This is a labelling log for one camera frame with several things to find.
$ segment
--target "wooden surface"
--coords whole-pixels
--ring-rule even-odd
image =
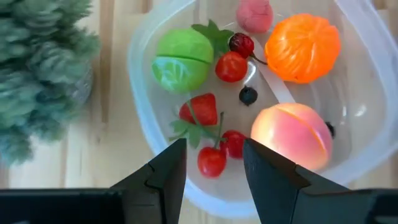
[[[109,187],[152,158],[141,133],[126,70],[127,47],[143,15],[161,0],[94,0],[93,15],[82,25],[100,34],[103,49],[94,62],[96,83],[86,110],[62,142],[38,144],[32,162],[0,169],[0,187]],[[398,36],[396,0],[375,0]],[[398,187],[398,157],[353,183],[354,187]],[[223,220],[184,200],[180,223],[259,223]]]

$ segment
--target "blueberry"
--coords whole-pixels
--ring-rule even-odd
[[[335,127],[333,127],[333,126],[330,124],[330,122],[325,122],[325,124],[328,126],[328,129],[329,129],[329,131],[330,131],[330,134],[331,134],[332,138],[334,139],[335,136],[336,136]]]
[[[258,97],[257,91],[251,87],[244,86],[239,94],[239,99],[246,106],[250,106],[254,102],[256,102]]]

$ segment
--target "clear plastic bowl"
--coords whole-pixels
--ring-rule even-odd
[[[225,129],[249,135],[261,109],[277,104],[263,76],[250,63],[244,83],[226,85],[215,75],[190,95],[163,90],[151,72],[157,41],[170,29],[206,24],[213,19],[220,27],[238,31],[235,10],[238,0],[173,0],[150,12],[132,37],[129,72],[137,112],[147,141],[155,154],[170,143],[169,123],[175,112],[192,96],[212,92],[219,111],[225,111]],[[336,128],[333,160],[319,174],[346,185],[382,163],[398,147],[398,49],[370,1],[366,0],[271,0],[275,23],[297,13],[326,17],[337,26],[342,52],[335,68],[311,85],[286,83],[294,100],[316,109]],[[265,44],[267,35],[256,36]],[[259,101],[245,107],[238,102],[244,84],[254,86]],[[245,218],[256,215],[242,161],[228,160],[218,180],[203,178],[197,169],[198,150],[188,149],[185,196],[212,215]]]

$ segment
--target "artificial plant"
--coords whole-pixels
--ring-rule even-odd
[[[33,156],[30,137],[62,138],[81,105],[68,88],[87,75],[97,35],[76,26],[91,0],[0,0],[0,160]]]

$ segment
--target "peach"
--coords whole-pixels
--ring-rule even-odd
[[[269,0],[241,0],[236,20],[246,32],[265,33],[272,25],[274,13]]]
[[[324,120],[298,103],[262,110],[252,126],[251,138],[309,170],[325,167],[333,147]]]

